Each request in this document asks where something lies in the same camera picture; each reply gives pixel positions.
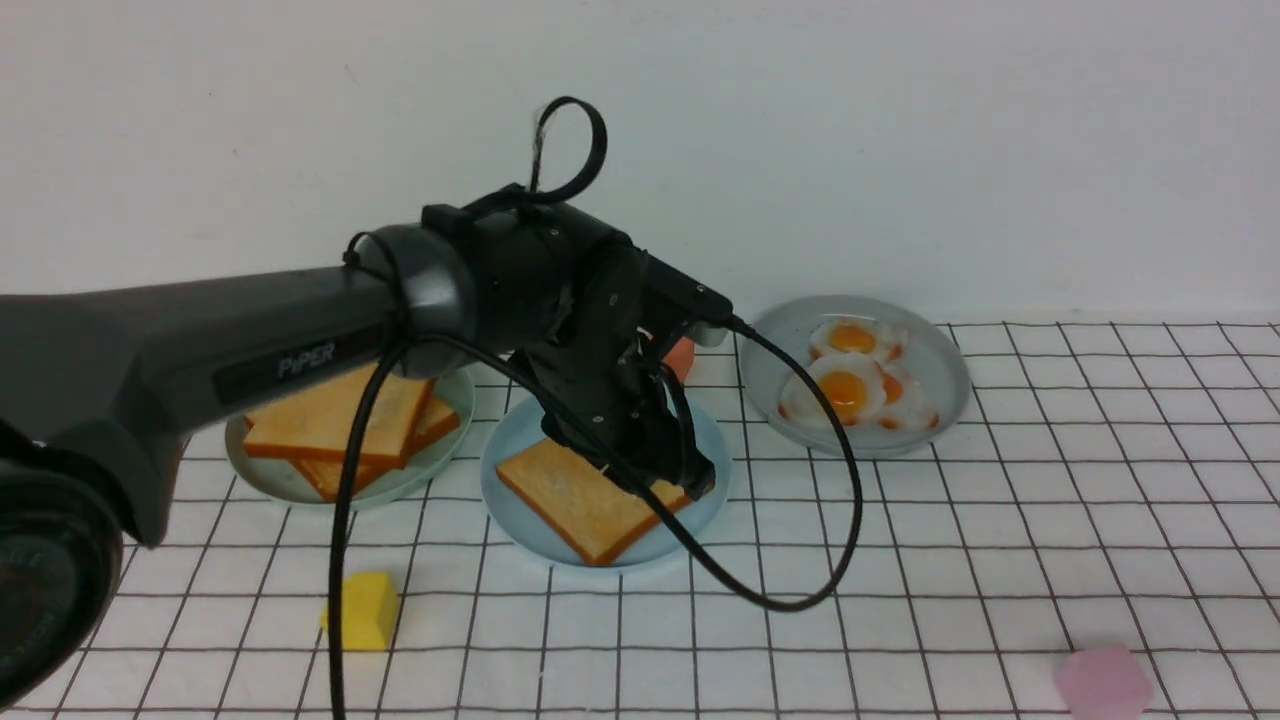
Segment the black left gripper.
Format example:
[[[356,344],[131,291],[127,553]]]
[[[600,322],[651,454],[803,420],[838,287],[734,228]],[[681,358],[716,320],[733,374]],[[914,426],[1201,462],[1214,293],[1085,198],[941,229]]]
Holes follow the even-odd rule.
[[[664,354],[639,327],[644,251],[594,249],[575,272],[570,314],[543,341],[511,357],[604,441],[662,501],[699,501],[716,465],[698,451],[689,407],[672,411]]]

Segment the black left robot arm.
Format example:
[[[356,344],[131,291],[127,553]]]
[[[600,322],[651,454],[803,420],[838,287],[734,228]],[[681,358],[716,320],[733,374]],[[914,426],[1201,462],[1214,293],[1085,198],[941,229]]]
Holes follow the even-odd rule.
[[[564,204],[428,206],[352,261],[95,293],[3,299],[3,706],[50,678],[116,592],[123,539],[166,533],[186,441],[337,378],[402,340],[396,372],[470,364],[463,340],[577,419],[544,424],[640,480],[673,480],[681,434],[650,363],[717,345],[732,304]]]

